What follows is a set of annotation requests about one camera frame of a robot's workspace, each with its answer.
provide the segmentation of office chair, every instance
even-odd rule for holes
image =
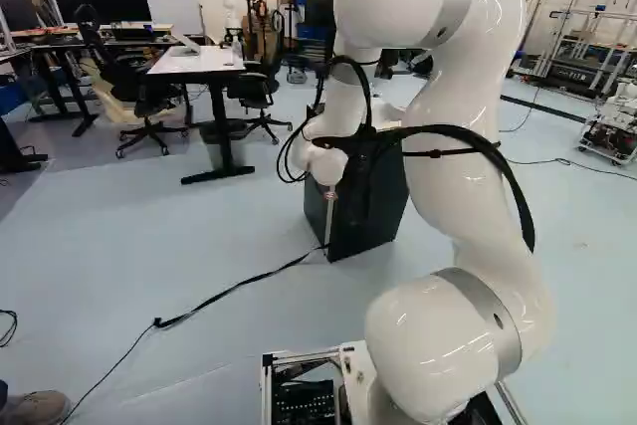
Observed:
[[[141,56],[114,57],[106,48],[100,35],[100,21],[93,6],[81,5],[76,11],[75,17],[84,43],[100,70],[101,77],[112,84],[110,94],[121,102],[135,103],[134,115],[143,118],[143,126],[129,130],[123,129],[119,132],[119,141],[125,141],[130,136],[132,138],[117,148],[115,152],[117,158],[124,158],[124,151],[127,148],[139,143],[147,136],[159,144],[161,154],[164,156],[170,154],[168,146],[158,134],[178,132],[186,137],[188,136],[188,127],[164,126],[163,121],[152,123],[149,117],[163,109],[173,107],[169,99],[187,94],[172,85],[145,85],[144,77],[151,67],[146,58]]]
[[[263,29],[264,55],[261,62],[257,64],[245,63],[247,73],[241,74],[237,80],[228,86],[228,98],[239,99],[239,103],[246,110],[248,108],[258,109],[258,118],[246,119],[248,133],[260,127],[272,139],[272,144],[279,144],[279,139],[270,129],[270,125],[287,126],[288,131],[292,131],[293,127],[289,121],[279,121],[272,119],[272,116],[265,113],[265,110],[274,104],[272,94],[279,89],[279,82],[275,76],[281,69],[281,61],[283,59],[283,43],[284,43],[284,25],[283,15],[279,11],[275,11],[272,15],[272,25],[277,24],[280,28],[275,29],[277,35],[277,43],[272,59],[268,59],[266,55],[266,19],[260,19]]]

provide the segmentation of floor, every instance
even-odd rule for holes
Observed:
[[[310,79],[291,86],[282,77],[272,115],[299,124],[314,85]],[[396,76],[377,89],[405,105],[421,85]],[[514,81],[504,92],[535,96],[533,87]],[[541,91],[536,101],[592,112],[558,93]],[[207,94],[195,103],[198,119],[210,116]],[[243,114],[236,105],[228,111]],[[303,215],[302,186],[279,181],[279,149],[258,132],[244,145],[254,175],[182,187],[180,177],[209,168],[196,133],[171,138],[170,156],[145,143],[118,161],[116,134],[105,122],[77,139],[73,124],[24,123],[26,113],[11,115],[10,127],[21,145],[34,144],[53,159],[46,170],[11,176],[0,188],[0,307],[20,315],[11,346],[0,351],[0,377],[14,392],[58,388],[77,400],[153,318],[180,314],[317,244]],[[502,102],[502,129],[526,113]],[[574,149],[579,129],[534,111],[523,128],[502,135],[502,151],[514,160],[563,156],[616,171]],[[635,183],[558,164],[514,170],[535,219],[536,255],[554,294],[558,328],[549,349],[508,384],[530,424],[634,421],[637,331],[630,324],[637,269],[630,266],[630,238],[637,204],[627,199]],[[393,244],[335,264],[314,253],[179,327],[152,332],[74,423],[256,424],[263,352],[361,339],[374,297],[449,266],[451,258],[449,241],[409,203]]]

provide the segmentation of black pedestal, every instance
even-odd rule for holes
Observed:
[[[373,167],[370,156],[351,158],[333,191],[306,179],[304,211],[320,243],[329,243],[331,262],[393,241],[398,232],[409,197],[400,145]]]

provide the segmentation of person's foot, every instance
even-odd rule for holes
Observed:
[[[71,400],[55,390],[10,395],[0,410],[0,425],[55,425],[67,416],[70,408]]]

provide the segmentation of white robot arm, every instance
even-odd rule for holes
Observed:
[[[334,0],[334,13],[334,53],[356,60],[369,76],[381,48],[433,49],[430,81],[407,108],[403,126],[453,124],[498,140],[496,108],[524,32],[524,0]],[[293,143],[295,165],[335,185],[347,155],[311,141],[354,134],[365,108],[352,68],[335,66],[324,113]],[[402,147],[467,145],[419,133]],[[393,401],[418,422],[438,423],[543,347],[553,311],[500,172],[485,156],[405,157],[404,163],[419,214],[453,240],[454,266],[376,299],[365,340]]]

